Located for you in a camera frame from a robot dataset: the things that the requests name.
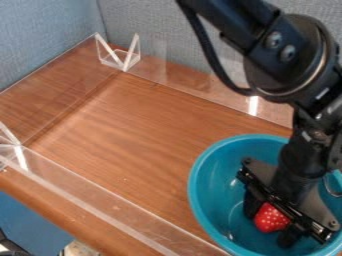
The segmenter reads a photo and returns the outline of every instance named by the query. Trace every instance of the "acrylic bracket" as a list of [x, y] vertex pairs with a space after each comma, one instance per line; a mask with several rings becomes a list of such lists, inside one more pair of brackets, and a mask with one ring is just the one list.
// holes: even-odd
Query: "acrylic bracket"
[[127, 72], [130, 68], [141, 61], [142, 58], [139, 35], [134, 35], [129, 51], [125, 51], [122, 49], [113, 50], [106, 40], [98, 33], [95, 35], [95, 40], [99, 60], [102, 64], [117, 68], [123, 72]]

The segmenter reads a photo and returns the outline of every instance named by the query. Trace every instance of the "screw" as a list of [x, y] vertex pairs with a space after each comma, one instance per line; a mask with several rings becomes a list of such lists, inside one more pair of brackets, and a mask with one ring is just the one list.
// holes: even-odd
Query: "screw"
[[277, 49], [282, 43], [284, 36], [278, 31], [274, 31], [266, 38], [265, 46], [268, 49]]
[[250, 164], [252, 163], [252, 158], [250, 157], [246, 157], [245, 159], [244, 159], [244, 163], [248, 165], [248, 164]]
[[333, 227], [336, 227], [337, 226], [337, 221], [336, 220], [332, 220], [330, 222], [329, 222], [329, 226], [333, 228]]
[[316, 116], [316, 119], [320, 120], [322, 118], [322, 114], [320, 113], [317, 116]]
[[293, 45], [288, 45], [281, 52], [281, 61], [289, 62], [296, 56], [296, 47]]

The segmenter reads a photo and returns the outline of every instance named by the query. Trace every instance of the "teal bowl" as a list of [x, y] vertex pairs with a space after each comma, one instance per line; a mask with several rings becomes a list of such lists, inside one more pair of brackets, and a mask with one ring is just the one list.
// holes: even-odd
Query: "teal bowl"
[[[277, 246], [277, 233], [261, 233], [244, 215], [244, 184], [236, 175], [241, 159], [257, 158], [273, 165], [288, 140], [269, 135], [244, 135], [215, 143], [199, 156], [189, 180], [189, 198], [194, 215], [207, 234], [233, 255], [336, 255], [342, 250], [342, 232], [321, 245], [304, 237], [290, 249]], [[342, 191], [340, 172], [330, 174], [330, 186]], [[333, 197], [324, 184], [320, 193], [342, 223], [342, 199]]]

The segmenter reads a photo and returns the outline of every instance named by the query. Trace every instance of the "wooden table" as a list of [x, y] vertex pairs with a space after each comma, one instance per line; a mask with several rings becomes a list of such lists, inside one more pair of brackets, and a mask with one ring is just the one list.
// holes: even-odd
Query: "wooden table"
[[[26, 146], [211, 241], [187, 201], [197, 157], [223, 138], [290, 130], [102, 66], [94, 47], [83, 43], [2, 94], [2, 121]], [[174, 83], [183, 70], [173, 64]], [[105, 255], [158, 255], [20, 173], [2, 173], [0, 187]]]

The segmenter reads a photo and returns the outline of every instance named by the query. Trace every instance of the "bowl rim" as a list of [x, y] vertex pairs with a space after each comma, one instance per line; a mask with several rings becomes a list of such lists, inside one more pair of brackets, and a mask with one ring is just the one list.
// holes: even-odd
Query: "bowl rim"
[[[234, 255], [244, 255], [244, 256], [262, 256], [264, 254], [260, 254], [238, 244], [236, 244], [233, 241], [229, 239], [223, 238], [222, 234], [219, 231], [214, 228], [213, 224], [210, 223], [206, 214], [202, 211], [199, 200], [198, 200], [198, 195], [197, 195], [197, 180], [198, 180], [198, 170], [203, 163], [206, 162], [207, 158], [211, 156], [211, 154], [225, 147], [227, 144], [233, 144], [241, 141], [246, 140], [272, 140], [276, 142], [280, 142], [282, 144], [286, 144], [289, 139], [274, 136], [274, 135], [268, 135], [268, 134], [246, 134], [246, 135], [238, 135], [230, 138], [226, 138], [217, 143], [214, 143], [199, 155], [198, 159], [194, 162], [191, 171], [190, 171], [190, 176], [189, 176], [189, 187], [187, 187], [187, 194], [189, 194], [189, 201], [190, 201], [190, 207], [193, 210], [193, 213], [195, 215], [195, 218], [198, 220], [198, 223], [201, 224], [202, 228], [205, 229], [206, 233], [211, 237], [211, 239], [217, 242], [221, 248], [225, 249], [226, 252], [233, 253]], [[341, 173], [334, 172], [333, 176], [337, 178], [337, 181], [342, 187], [342, 175]], [[336, 255], [336, 253], [340, 252], [340, 249], [342, 247], [342, 232], [340, 232], [338, 236], [336, 237], [334, 241], [322, 249], [318, 251], [308, 254], [310, 256], [322, 256], [322, 255]]]

